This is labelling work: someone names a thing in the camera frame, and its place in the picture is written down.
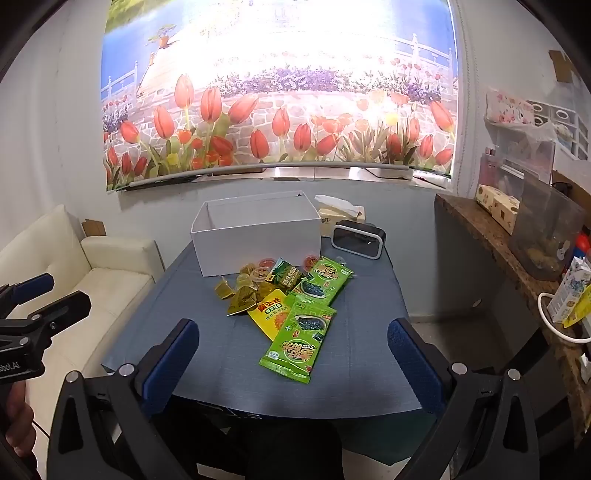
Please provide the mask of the person's left hand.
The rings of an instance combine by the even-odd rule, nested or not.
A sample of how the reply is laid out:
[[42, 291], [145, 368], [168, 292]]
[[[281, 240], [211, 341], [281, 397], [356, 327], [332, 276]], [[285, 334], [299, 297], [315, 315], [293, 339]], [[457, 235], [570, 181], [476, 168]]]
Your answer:
[[24, 458], [32, 453], [36, 440], [34, 411], [26, 401], [25, 381], [11, 386], [6, 400], [6, 414], [9, 419], [6, 440], [15, 453]]

